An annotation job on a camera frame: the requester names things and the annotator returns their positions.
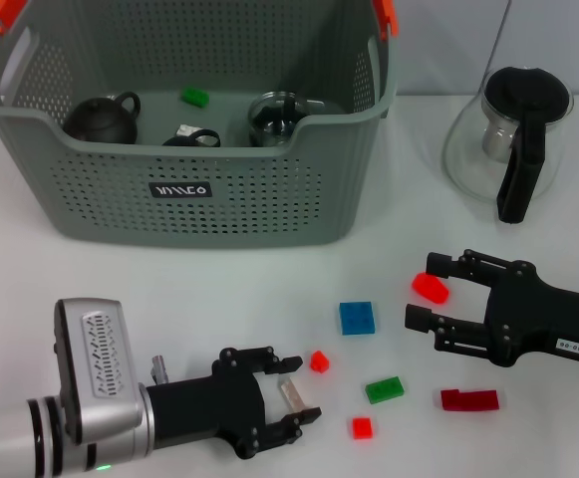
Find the gray plastic basket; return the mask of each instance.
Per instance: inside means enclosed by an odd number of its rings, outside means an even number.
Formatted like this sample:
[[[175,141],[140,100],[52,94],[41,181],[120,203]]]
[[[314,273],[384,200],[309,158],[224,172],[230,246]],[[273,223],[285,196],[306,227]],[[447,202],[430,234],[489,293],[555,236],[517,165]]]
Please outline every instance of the gray plastic basket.
[[[396,32],[374,9],[388,2],[28,0],[5,34],[0,21],[0,84],[15,64],[0,92],[0,136],[71,237],[174,247],[335,241],[353,225],[396,91]],[[29,45],[13,55],[26,31]],[[178,99],[187,86],[210,92],[207,109]],[[124,91],[143,102],[136,145],[63,133],[78,103]],[[249,147],[247,110],[269,91],[342,114],[307,117],[282,146]],[[182,123],[216,129],[225,147],[150,145]],[[155,183],[209,183],[211,197],[154,197]]]

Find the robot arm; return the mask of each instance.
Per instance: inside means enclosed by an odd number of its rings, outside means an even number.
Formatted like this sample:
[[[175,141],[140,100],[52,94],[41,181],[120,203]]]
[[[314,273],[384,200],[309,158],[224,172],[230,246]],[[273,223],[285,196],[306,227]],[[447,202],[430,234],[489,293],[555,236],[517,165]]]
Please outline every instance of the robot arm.
[[[435,349],[513,366],[543,352],[579,361],[579,294],[544,283],[533,264],[466,250],[456,261],[431,253],[427,273],[490,288],[483,324],[408,305],[406,327],[435,335]]]
[[[320,408],[267,424],[257,372],[290,373],[298,357],[272,348],[225,349],[212,374],[168,383],[154,359],[156,385],[136,380],[121,304],[59,301],[55,351],[61,393],[0,410],[0,478],[50,478],[148,457],[155,449],[219,437],[242,459],[290,444]]]

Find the coffee pot lid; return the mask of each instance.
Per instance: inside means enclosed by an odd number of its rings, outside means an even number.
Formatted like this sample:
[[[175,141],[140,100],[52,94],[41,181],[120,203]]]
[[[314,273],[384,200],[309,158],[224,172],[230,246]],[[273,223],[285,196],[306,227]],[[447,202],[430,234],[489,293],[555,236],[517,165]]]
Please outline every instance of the coffee pot lid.
[[[502,68],[488,77],[484,98],[502,118],[521,121],[528,112],[540,113],[547,124],[568,114],[572,96],[554,75],[538,69]]]

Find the dark red block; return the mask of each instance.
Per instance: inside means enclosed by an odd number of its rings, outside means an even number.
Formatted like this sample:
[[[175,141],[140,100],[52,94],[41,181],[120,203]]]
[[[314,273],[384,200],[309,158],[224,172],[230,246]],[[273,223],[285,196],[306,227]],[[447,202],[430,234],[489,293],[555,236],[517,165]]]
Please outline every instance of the dark red block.
[[[499,409],[497,390],[442,390],[441,407],[446,411],[495,411]]]
[[[435,304],[445,303],[450,295],[448,288],[436,276],[424,272],[416,275],[413,280],[413,289]]]
[[[358,417],[353,419],[353,438],[355,440],[368,440],[373,438],[371,418]]]

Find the glass coffee pot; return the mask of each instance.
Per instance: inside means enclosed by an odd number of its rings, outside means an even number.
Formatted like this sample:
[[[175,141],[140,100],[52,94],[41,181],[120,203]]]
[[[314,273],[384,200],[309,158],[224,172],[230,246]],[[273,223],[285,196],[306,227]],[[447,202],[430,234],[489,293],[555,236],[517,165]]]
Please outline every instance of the glass coffee pot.
[[[444,171],[464,193],[496,203],[502,222],[522,222],[566,154],[563,123],[573,105],[568,87],[544,70],[488,74],[448,135]]]

